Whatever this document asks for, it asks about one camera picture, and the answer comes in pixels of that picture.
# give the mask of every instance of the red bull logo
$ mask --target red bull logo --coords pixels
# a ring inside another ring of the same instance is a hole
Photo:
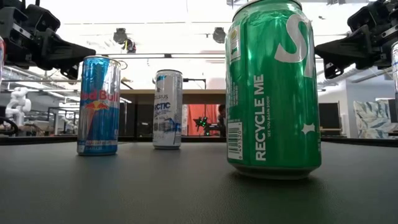
[[[97,110],[108,110],[109,106],[96,100],[94,102],[86,104],[85,108],[86,109],[93,109],[93,110],[97,111]]]
[[[82,100],[109,100],[109,101],[118,101],[119,93],[107,94],[105,90],[96,91],[94,90],[91,93],[81,93]]]

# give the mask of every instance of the sprite can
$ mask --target sprite can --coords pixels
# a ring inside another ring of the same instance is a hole
[[[320,166],[313,31],[291,0],[251,1],[226,39],[228,162],[248,176],[301,179]]]

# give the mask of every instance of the cable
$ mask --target cable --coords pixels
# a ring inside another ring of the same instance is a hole
[[[10,131],[0,131],[0,134],[5,134],[8,136],[12,136],[13,134],[17,134],[18,133],[18,125],[16,123],[14,123],[13,121],[11,121],[10,119],[7,118],[3,118],[0,117],[0,122],[3,124],[4,122],[7,122],[9,124],[11,124],[12,129]]]

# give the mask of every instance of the red bull graphic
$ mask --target red bull graphic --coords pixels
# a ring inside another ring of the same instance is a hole
[[[120,64],[106,57],[83,62],[78,129],[79,155],[110,155],[118,150]]]

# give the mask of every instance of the white star logo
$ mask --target white star logo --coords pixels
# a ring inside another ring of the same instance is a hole
[[[304,134],[307,134],[310,131],[315,131],[315,125],[313,125],[313,123],[310,124],[310,125],[304,124],[304,127],[303,127],[303,129],[301,131],[304,132]]]

